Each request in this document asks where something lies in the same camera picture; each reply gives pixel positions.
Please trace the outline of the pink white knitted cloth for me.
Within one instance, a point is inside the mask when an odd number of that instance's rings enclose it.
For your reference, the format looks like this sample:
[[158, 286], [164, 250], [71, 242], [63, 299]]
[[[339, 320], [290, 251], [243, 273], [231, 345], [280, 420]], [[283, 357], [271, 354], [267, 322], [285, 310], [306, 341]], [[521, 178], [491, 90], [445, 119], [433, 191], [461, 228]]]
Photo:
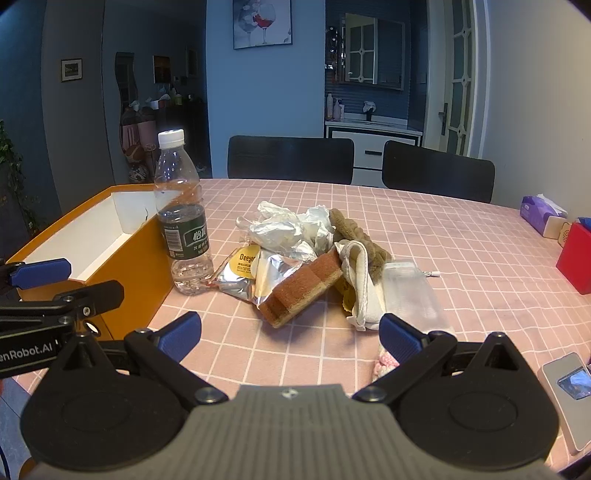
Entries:
[[381, 346], [378, 358], [374, 365], [372, 380], [376, 381], [377, 379], [380, 379], [398, 366], [398, 360], [394, 358], [384, 346]]

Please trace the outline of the white mesh pouch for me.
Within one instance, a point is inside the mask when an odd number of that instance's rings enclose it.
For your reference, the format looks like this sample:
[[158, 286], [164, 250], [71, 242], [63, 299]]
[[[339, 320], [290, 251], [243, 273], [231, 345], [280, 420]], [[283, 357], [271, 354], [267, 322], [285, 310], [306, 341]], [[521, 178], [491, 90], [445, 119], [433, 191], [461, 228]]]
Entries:
[[382, 287], [387, 313], [398, 316], [424, 333], [454, 333], [428, 281], [428, 275], [414, 261], [403, 259], [384, 265]]

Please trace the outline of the white terry cloth mitt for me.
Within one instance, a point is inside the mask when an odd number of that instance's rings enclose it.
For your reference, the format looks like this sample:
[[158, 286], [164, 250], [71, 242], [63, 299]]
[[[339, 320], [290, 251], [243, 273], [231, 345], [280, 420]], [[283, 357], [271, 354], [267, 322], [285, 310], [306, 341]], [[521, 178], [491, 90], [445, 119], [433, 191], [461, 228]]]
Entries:
[[369, 254], [360, 241], [341, 240], [335, 249], [342, 262], [342, 308], [360, 332], [377, 331], [385, 313], [384, 295], [370, 278]]

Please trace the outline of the silver foil snack bag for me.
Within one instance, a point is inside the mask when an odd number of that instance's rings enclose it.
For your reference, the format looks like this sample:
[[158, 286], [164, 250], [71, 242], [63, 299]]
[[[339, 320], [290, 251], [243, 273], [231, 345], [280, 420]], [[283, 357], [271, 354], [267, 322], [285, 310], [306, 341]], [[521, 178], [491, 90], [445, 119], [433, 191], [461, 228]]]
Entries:
[[277, 285], [302, 265], [301, 261], [249, 244], [235, 249], [215, 271], [209, 284], [259, 307]]

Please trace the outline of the brown scrubbing sponge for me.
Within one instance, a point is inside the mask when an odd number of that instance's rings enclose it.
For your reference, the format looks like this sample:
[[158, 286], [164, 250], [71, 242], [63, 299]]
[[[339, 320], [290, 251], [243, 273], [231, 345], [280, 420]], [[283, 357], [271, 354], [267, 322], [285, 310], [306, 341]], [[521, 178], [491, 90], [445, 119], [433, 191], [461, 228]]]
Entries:
[[259, 306], [263, 318], [279, 329], [308, 308], [342, 279], [342, 261], [332, 247], [311, 263], [302, 265], [273, 288], [270, 296]]

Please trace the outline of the white plastic bag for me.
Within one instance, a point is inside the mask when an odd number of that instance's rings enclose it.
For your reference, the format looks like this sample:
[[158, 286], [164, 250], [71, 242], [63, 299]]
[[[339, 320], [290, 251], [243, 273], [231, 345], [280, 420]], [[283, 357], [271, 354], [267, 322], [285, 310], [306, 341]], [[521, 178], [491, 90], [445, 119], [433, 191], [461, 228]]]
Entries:
[[286, 207], [260, 202], [259, 217], [236, 219], [238, 229], [263, 249], [302, 262], [315, 261], [328, 253], [335, 242], [335, 227], [329, 220], [329, 209], [324, 205], [308, 208], [297, 214]]

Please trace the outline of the orange storage box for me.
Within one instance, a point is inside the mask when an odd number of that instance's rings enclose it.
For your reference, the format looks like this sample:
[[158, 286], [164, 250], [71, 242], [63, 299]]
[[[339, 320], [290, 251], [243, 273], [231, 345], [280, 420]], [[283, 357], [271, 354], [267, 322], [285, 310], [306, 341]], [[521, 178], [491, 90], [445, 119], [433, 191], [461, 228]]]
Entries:
[[49, 300], [83, 286], [116, 280], [124, 288], [119, 308], [89, 320], [101, 340], [121, 340], [145, 328], [173, 282], [170, 259], [156, 215], [151, 185], [111, 186], [47, 227], [17, 251], [11, 262], [64, 258], [66, 281], [20, 292], [25, 300]]

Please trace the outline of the potted green plant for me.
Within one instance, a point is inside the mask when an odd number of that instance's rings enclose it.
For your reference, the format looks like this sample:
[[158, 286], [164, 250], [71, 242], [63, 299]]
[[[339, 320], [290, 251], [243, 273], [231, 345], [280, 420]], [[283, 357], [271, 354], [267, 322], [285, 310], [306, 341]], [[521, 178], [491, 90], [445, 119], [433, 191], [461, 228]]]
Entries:
[[1, 121], [1, 165], [7, 171], [8, 190], [21, 211], [25, 226], [31, 238], [41, 231], [39, 217], [34, 209], [35, 198], [28, 195], [25, 189], [25, 175], [23, 173], [23, 158], [14, 150], [14, 144], [8, 136], [5, 122]]

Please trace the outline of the pink checkered tablecloth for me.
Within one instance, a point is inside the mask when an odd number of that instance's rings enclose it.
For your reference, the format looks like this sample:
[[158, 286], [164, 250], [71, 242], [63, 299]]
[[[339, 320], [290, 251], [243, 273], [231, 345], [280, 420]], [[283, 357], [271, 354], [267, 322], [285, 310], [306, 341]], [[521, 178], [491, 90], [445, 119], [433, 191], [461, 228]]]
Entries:
[[[590, 299], [557, 270], [559, 244], [541, 237], [514, 209], [380, 188], [263, 180], [205, 180], [211, 254], [221, 262], [245, 235], [240, 216], [269, 201], [297, 212], [335, 207], [398, 260], [430, 273], [453, 332], [481, 340], [505, 331], [530, 366], [569, 353], [590, 356]], [[339, 383], [346, 392], [370, 381], [378, 338], [346, 323], [334, 294], [280, 329], [221, 293], [161, 300], [152, 325], [195, 309], [205, 338], [188, 358], [191, 371], [216, 386]]]

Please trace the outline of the brown knitted cloth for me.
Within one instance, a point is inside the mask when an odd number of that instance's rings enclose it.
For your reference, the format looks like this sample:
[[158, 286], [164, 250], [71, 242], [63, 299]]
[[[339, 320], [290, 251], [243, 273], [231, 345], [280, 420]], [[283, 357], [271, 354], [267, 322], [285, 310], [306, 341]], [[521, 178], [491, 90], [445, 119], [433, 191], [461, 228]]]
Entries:
[[339, 209], [332, 208], [329, 211], [329, 221], [335, 228], [335, 242], [359, 241], [365, 246], [368, 252], [370, 278], [377, 283], [382, 278], [384, 266], [393, 259], [391, 253], [375, 243], [355, 220], [347, 218]]

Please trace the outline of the white phone device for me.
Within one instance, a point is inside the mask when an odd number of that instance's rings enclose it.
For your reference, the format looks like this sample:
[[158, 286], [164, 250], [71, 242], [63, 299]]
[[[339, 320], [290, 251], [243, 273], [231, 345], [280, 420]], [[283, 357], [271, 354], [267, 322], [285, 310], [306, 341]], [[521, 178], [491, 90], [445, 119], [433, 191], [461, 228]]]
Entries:
[[590, 445], [590, 370], [576, 352], [544, 364], [538, 378], [553, 401], [572, 455]]

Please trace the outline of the red box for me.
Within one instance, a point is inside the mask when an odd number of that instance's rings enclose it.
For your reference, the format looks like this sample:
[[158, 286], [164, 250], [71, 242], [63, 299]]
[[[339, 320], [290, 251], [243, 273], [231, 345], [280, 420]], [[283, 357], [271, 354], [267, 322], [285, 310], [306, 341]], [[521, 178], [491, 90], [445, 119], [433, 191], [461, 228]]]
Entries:
[[590, 218], [580, 217], [570, 226], [557, 269], [581, 295], [591, 292]]

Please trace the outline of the purple tissue pack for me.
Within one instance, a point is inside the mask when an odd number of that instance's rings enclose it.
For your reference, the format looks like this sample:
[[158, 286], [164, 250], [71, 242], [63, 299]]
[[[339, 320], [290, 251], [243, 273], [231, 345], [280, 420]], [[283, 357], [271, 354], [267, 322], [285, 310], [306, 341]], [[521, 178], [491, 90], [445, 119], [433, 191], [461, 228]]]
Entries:
[[543, 194], [524, 196], [520, 215], [542, 237], [557, 240], [568, 212]]

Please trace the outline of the white glazed door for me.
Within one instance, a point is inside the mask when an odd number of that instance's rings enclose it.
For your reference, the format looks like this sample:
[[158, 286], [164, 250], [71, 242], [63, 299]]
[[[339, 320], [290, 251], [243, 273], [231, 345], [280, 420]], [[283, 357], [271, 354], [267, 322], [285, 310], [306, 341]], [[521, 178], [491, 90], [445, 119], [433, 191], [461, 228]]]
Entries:
[[482, 155], [490, 83], [485, 1], [429, 1], [428, 83], [423, 145]]

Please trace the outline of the small framed wall picture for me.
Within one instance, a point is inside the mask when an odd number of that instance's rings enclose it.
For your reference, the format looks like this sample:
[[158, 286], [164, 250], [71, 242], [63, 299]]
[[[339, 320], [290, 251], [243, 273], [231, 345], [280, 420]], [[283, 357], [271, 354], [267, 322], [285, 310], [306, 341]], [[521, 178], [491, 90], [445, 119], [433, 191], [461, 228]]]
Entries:
[[83, 60], [76, 59], [62, 59], [60, 62], [61, 81], [78, 81], [83, 78]]

